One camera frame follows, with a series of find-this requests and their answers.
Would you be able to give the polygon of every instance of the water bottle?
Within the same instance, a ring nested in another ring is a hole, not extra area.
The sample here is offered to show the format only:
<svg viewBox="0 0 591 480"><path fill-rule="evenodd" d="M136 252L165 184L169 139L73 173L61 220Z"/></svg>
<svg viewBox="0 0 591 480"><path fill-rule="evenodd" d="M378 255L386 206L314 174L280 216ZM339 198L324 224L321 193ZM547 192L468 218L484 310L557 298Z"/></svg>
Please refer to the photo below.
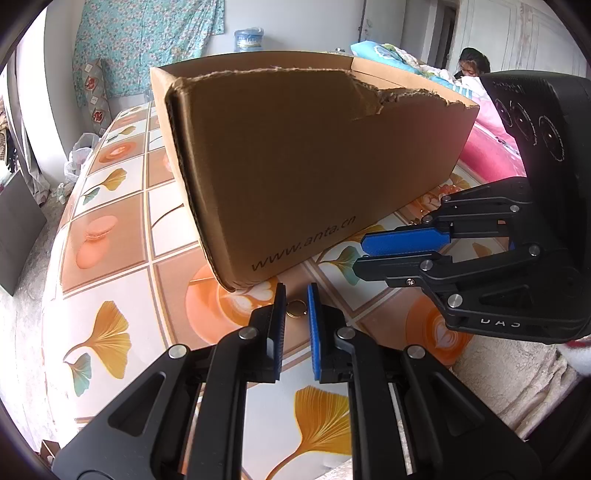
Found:
<svg viewBox="0 0 591 480"><path fill-rule="evenodd" d="M265 31L260 27L246 28L234 32L234 52L262 50L262 36Z"/></svg>

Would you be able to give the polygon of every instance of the white door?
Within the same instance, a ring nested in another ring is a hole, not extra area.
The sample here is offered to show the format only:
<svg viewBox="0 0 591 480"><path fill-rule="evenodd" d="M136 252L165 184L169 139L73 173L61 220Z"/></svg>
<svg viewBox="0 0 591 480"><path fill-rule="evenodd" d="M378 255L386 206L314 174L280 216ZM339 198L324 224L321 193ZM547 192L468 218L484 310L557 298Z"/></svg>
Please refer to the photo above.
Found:
<svg viewBox="0 0 591 480"><path fill-rule="evenodd" d="M406 0L367 0L361 27L361 41L400 46Z"/></svg>
<svg viewBox="0 0 591 480"><path fill-rule="evenodd" d="M499 70L545 70L585 76L587 62L556 16L519 0L462 0L450 69L465 47Z"/></svg>
<svg viewBox="0 0 591 480"><path fill-rule="evenodd" d="M462 50L472 47L488 57L493 72L514 69L520 37L519 3L511 0L463 0L458 12L449 68L456 69Z"/></svg>
<svg viewBox="0 0 591 480"><path fill-rule="evenodd" d="M586 76L587 61L562 23L528 6L524 13L530 41L523 46L519 68Z"/></svg>

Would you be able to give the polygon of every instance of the patterned tablecloth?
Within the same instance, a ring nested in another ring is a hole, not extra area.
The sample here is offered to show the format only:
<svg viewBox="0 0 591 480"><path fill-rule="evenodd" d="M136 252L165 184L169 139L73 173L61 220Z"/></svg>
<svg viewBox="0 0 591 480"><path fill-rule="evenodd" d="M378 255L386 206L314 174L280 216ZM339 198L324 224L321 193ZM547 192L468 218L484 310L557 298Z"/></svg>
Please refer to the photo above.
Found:
<svg viewBox="0 0 591 480"><path fill-rule="evenodd" d="M306 285L379 343L424 345L451 365L470 336L446 329L418 288L393 289L355 277L367 232L416 222L439 199L479 184L462 163L449 181L349 239L246 290L228 293L213 278L173 179L154 107L119 114L84 166L51 253L43 298L47 396L62 445L165 349L216 343L272 302L283 282L281 381L248 389L243 475L314 479L350 456L344 384L313 381ZM242 206L245 215L248 205ZM454 241L455 261L501 252L496 239Z"/></svg>

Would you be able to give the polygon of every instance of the bedding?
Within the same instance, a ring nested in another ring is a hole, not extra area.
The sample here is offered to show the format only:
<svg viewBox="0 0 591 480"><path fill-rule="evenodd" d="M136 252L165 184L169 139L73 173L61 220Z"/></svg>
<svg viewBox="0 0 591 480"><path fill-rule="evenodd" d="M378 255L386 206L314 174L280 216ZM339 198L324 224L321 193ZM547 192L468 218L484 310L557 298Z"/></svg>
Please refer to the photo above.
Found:
<svg viewBox="0 0 591 480"><path fill-rule="evenodd" d="M494 142L491 148L504 147ZM488 158L480 156L477 167ZM248 388L244 478L312 480L350 457L349 429L331 427L334 419L325 408L339 405L346 414L347 388L313 381L306 314L310 282L318 283L324 303L340 308L351 325L380 344L421 344L485 401L507 398L502 408L512 414L513 428L543 399L551 399L530 422L536 424L568 386L559 381L566 367L554 365L564 363L556 349L547 353L541 374L536 361L527 369L523 362L484 365L482 338L447 330L419 288L367 283L352 272L365 233L417 222L445 194L481 183L480 175L459 161L448 181L399 211L276 277L228 293L213 278L191 228L153 104L121 112L84 164L51 251L42 301L43 358L56 439L65 445L171 345L201 348L246 325L252 309L272 302L278 282L286 285L288 298L281 380ZM249 214L248 205L239 208ZM462 239L442 251L461 261L507 247L501 239ZM508 393L495 382L510 376L522 383L514 382ZM531 388L534 377L542 385L537 390ZM303 442L302 428L335 440L330 448Z"/></svg>
<svg viewBox="0 0 591 480"><path fill-rule="evenodd" d="M480 111L460 159L487 182L526 176L517 143L505 131L501 117L478 77L456 80L447 70L422 64L410 53L390 44L380 45L366 40L351 45L351 50L355 56L422 75L478 103ZM482 161L485 155L492 157Z"/></svg>

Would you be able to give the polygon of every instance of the floral curtain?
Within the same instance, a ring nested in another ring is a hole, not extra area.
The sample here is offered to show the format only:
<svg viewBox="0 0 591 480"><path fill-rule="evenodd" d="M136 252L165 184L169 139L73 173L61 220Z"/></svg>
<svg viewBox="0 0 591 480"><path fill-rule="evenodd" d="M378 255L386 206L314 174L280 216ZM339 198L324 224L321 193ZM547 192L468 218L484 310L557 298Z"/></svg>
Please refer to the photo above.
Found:
<svg viewBox="0 0 591 480"><path fill-rule="evenodd" d="M73 57L78 105L87 62L102 59L107 97L136 95L150 88L150 67L200 57L223 32L224 0L86 0Z"/></svg>

